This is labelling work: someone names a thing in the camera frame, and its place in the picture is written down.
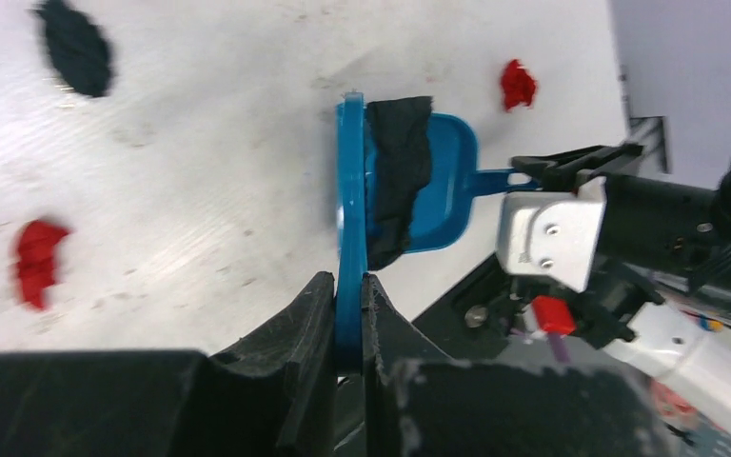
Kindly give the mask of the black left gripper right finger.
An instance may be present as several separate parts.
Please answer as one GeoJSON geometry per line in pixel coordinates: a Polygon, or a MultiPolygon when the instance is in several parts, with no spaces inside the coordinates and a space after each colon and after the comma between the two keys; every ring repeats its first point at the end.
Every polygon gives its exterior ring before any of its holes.
{"type": "Polygon", "coordinates": [[[370,456],[668,456],[643,389],[605,365],[507,365],[444,354],[362,282],[370,456]]]}

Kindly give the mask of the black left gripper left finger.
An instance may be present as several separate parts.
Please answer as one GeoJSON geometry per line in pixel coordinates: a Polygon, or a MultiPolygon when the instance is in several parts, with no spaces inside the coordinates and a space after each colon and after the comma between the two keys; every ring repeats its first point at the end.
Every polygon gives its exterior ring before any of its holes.
{"type": "Polygon", "coordinates": [[[0,456],[328,456],[334,281],[214,355],[0,353],[0,456]]]}

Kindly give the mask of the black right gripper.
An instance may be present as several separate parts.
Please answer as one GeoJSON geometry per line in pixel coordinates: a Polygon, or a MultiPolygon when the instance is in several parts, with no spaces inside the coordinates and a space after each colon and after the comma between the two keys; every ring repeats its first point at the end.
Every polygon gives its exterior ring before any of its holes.
{"type": "Polygon", "coordinates": [[[577,191],[605,178],[606,208],[597,252],[634,266],[687,276],[712,257],[718,234],[714,192],[636,176],[642,146],[590,146],[546,156],[515,156],[510,166],[545,191],[577,191]]]}

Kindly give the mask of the blue plastic dustpan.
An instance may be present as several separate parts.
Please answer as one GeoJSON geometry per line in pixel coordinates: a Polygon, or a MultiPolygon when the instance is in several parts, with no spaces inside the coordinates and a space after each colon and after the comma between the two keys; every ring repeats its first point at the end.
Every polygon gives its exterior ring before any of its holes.
{"type": "Polygon", "coordinates": [[[514,169],[479,169],[479,141],[463,119],[434,112],[426,132],[432,158],[431,179],[415,199],[406,254],[446,248],[463,235],[476,197],[535,189],[514,169]]]}

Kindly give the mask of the blue hand brush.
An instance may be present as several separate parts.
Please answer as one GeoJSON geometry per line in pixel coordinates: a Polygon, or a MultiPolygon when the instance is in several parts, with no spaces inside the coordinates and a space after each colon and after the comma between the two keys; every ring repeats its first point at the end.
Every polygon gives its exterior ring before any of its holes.
{"type": "Polygon", "coordinates": [[[334,324],[335,366],[358,373],[363,360],[361,289],[367,272],[365,102],[348,92],[337,108],[337,222],[339,268],[334,324]]]}

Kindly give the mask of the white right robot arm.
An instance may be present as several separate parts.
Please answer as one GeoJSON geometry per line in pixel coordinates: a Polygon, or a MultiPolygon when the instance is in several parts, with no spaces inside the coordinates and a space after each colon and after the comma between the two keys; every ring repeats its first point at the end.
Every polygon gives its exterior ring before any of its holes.
{"type": "Polygon", "coordinates": [[[574,336],[731,435],[731,164],[715,189],[640,177],[642,147],[516,156],[496,255],[515,330],[574,336]]]}

